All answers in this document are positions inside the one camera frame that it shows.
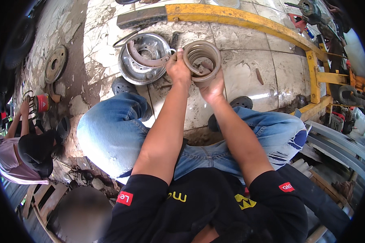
concrete floor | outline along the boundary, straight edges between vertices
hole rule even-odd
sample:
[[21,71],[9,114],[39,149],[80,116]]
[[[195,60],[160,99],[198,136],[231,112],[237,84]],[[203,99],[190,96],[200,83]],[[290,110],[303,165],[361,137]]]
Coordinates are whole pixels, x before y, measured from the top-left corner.
[[[45,91],[45,61],[58,45],[66,46],[67,66],[55,82],[56,93],[62,95],[62,100],[44,115],[44,122],[47,129],[54,128],[60,118],[68,115],[73,132],[65,144],[64,156],[54,161],[52,180],[65,182],[70,168],[81,168],[100,176],[109,187],[112,185],[108,175],[83,156],[75,130],[83,113],[113,96],[111,83],[120,76],[117,66],[120,49],[113,48],[112,44],[132,32],[132,29],[121,30],[117,27],[117,16],[148,7],[200,1],[161,0],[154,4],[137,2],[130,5],[119,5],[114,0],[46,2],[14,99],[19,105],[25,91],[34,90],[36,94]],[[248,0],[241,1],[241,10],[294,29],[287,13],[301,13],[284,5],[284,2],[298,3],[297,0]],[[315,36],[319,33],[316,26],[309,28]],[[225,95],[229,101],[241,95],[249,96],[253,100],[253,109],[265,112],[290,105],[297,95],[305,95],[309,100],[307,60],[303,56],[305,53],[293,44],[253,29],[208,22],[159,22],[140,33],[154,32],[169,41],[174,31],[182,33],[178,46],[207,40],[221,50]],[[260,70],[264,85],[258,81],[255,68]],[[145,122],[146,126],[151,127],[160,113],[170,89],[163,86],[169,84],[171,80],[166,74],[152,84],[137,86],[138,92],[147,98],[154,110],[153,117]],[[211,143],[206,125],[212,113],[198,88],[192,85],[185,118],[185,135],[191,139],[191,144],[198,144],[198,141]]]

black t-shirt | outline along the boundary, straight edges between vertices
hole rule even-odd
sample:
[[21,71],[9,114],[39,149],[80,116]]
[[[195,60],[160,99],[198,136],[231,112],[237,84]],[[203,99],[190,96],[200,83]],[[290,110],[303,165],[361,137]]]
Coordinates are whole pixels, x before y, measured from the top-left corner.
[[167,183],[133,175],[118,196],[109,230],[99,242],[191,242],[207,224],[222,236],[235,223],[273,242],[304,242],[307,213],[276,171],[258,176],[244,197],[240,181],[215,168],[199,168]]

ripped jeans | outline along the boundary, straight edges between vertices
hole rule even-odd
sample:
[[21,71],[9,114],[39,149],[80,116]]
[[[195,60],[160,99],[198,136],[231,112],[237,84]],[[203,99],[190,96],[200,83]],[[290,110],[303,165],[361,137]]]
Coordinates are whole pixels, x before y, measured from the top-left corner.
[[[123,184],[127,182],[150,130],[141,122],[146,109],[144,97],[121,93],[93,106],[78,123],[77,137],[84,154]],[[235,107],[234,111],[256,134],[275,170],[289,163],[306,142],[304,123],[295,116],[243,107]],[[174,179],[196,168],[207,167],[228,172],[245,184],[238,163],[224,140],[209,146],[186,145]]]

tiled floor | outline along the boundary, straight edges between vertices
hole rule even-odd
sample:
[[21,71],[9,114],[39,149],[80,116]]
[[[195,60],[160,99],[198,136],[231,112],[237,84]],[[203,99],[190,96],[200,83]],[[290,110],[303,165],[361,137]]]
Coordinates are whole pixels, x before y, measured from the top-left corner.
[[[94,63],[101,63],[105,68],[101,75],[104,88],[100,91],[100,100],[113,95],[109,85],[120,75],[117,68],[120,50],[112,48],[112,44],[132,31],[117,27],[116,20],[119,14],[165,4],[200,2],[161,0],[154,4],[137,2],[122,6],[114,0],[89,1],[84,30],[84,62],[88,64],[86,69],[89,76],[94,75]],[[294,29],[287,13],[301,13],[296,8],[284,5],[284,2],[298,3],[298,0],[241,1],[241,10]],[[318,33],[316,27],[311,28],[314,33]],[[295,46],[287,41],[253,29],[208,22],[159,22],[141,32],[154,32],[169,41],[174,31],[182,33],[178,46],[196,40],[207,40],[221,50],[225,95],[229,101],[246,95],[253,100],[254,110],[264,112],[287,106],[296,95],[308,96],[311,93],[307,60],[304,56],[294,54]],[[302,35],[309,39],[305,32]],[[256,68],[261,73],[264,85],[257,79]],[[151,127],[160,113],[170,85],[171,80],[165,75],[152,84],[137,87],[139,93],[147,98],[155,114],[145,123],[146,126]],[[192,85],[186,110],[185,130],[207,125],[212,113],[210,105],[201,98],[198,88]]]

yellow logo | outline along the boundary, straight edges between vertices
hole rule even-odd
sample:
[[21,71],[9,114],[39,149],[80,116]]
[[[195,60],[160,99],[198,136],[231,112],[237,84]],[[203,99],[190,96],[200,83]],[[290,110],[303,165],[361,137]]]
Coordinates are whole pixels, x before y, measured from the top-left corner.
[[[167,199],[169,199],[172,196],[172,193],[168,193],[168,197]],[[184,200],[181,199],[181,193],[179,193],[179,197],[176,197],[176,192],[173,192],[173,198],[176,200],[179,200],[181,202],[185,202],[186,201],[186,195],[184,195]]]
[[253,200],[250,200],[249,198],[244,197],[241,194],[237,194],[234,197],[237,202],[240,203],[242,201],[243,206],[239,205],[241,210],[244,210],[245,208],[252,208],[257,204],[257,202],[254,202]]

